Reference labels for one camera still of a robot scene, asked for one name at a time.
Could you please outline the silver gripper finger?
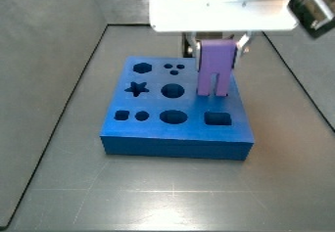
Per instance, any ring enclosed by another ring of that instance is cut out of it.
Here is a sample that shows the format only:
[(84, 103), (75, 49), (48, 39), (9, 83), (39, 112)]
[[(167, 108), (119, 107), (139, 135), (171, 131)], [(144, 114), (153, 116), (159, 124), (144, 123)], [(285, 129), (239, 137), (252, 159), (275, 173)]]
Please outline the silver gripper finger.
[(252, 38), (253, 38), (253, 33), (251, 31), (247, 31), (241, 36), (241, 38), (239, 39), (239, 41), (236, 42), (236, 49), (241, 54), (247, 52)]
[(195, 66), (200, 68), (200, 41), (195, 32), (181, 33), (181, 54), (184, 58), (193, 58)]

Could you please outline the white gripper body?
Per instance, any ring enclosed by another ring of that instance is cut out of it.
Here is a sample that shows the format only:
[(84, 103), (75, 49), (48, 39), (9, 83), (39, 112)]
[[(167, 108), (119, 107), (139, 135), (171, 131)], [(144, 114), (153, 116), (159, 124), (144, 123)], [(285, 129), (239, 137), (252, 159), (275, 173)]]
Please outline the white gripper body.
[(157, 32), (292, 30), (289, 0), (149, 0)]

